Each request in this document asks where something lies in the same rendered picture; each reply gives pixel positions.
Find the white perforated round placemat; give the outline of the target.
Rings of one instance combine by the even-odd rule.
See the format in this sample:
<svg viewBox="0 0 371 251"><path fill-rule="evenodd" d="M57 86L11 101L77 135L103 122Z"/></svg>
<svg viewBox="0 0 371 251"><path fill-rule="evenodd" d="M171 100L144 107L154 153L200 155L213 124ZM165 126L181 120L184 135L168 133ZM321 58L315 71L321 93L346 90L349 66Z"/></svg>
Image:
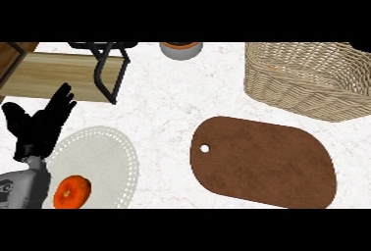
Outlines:
<svg viewBox="0 0 371 251"><path fill-rule="evenodd" d="M92 194L83 209L125 209L132 201L140 162L125 133L109 126L92 126L67 136L46 158L51 172L49 194L43 208L52 209L52 198L61 181L83 176L92 183Z"/></svg>

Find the dark brown wooden panel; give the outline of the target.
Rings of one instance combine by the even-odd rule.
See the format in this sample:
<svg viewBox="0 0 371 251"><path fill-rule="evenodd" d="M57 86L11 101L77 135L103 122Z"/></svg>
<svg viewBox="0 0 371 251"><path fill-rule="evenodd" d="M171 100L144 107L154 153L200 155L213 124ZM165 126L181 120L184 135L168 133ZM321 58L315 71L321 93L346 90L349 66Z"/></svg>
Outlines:
<svg viewBox="0 0 371 251"><path fill-rule="evenodd" d="M0 87L27 54L35 52L38 42L0 42Z"/></svg>

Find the orange round fruit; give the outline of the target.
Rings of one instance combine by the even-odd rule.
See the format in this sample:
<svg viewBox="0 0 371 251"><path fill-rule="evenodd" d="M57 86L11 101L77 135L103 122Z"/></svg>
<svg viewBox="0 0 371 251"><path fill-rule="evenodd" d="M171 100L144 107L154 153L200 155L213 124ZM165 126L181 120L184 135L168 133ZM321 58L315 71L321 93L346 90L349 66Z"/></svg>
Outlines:
<svg viewBox="0 0 371 251"><path fill-rule="evenodd" d="M80 209L92 194L92 183L83 176L70 176L61 181L54 194L57 209Z"/></svg>

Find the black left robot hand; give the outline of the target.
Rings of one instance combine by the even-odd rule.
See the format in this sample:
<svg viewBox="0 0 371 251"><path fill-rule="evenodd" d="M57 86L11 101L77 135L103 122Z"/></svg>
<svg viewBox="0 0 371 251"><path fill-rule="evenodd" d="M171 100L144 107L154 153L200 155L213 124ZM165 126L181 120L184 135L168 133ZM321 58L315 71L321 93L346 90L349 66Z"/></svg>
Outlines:
<svg viewBox="0 0 371 251"><path fill-rule="evenodd" d="M26 162L32 156L46 158L51 155L76 104L72 85L64 83L46 107L33 116L17 103L2 105L8 129L18 138L14 156L18 162Z"/></svg>

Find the beige wicker basket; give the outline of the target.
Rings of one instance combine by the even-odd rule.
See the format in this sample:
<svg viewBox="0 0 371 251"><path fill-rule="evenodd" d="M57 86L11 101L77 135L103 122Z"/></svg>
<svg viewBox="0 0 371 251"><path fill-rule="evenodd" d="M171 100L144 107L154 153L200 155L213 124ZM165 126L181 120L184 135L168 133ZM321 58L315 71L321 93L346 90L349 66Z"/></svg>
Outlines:
<svg viewBox="0 0 371 251"><path fill-rule="evenodd" d="M346 42L249 42L246 93L327 122L371 116L371 53Z"/></svg>

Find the grey pot with orange rim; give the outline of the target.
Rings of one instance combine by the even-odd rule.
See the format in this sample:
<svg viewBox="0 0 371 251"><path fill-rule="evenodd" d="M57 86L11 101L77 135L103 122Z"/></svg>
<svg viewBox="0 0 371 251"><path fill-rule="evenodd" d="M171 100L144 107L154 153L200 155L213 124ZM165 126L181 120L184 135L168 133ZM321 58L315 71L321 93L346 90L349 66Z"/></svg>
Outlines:
<svg viewBox="0 0 371 251"><path fill-rule="evenodd" d="M178 45L169 42L162 42L160 48L171 59L184 61L193 59L199 55L203 49L203 43L193 42L190 44Z"/></svg>

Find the brown wooden cutting board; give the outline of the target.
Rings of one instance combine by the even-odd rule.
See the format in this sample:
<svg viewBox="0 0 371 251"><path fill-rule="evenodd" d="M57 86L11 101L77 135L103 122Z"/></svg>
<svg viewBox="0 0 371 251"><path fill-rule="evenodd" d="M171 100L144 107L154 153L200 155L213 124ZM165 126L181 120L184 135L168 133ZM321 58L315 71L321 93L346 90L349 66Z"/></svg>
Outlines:
<svg viewBox="0 0 371 251"><path fill-rule="evenodd" d="M194 132L190 163L216 194L295 209L321 209L335 201L333 159L301 128L213 117Z"/></svg>

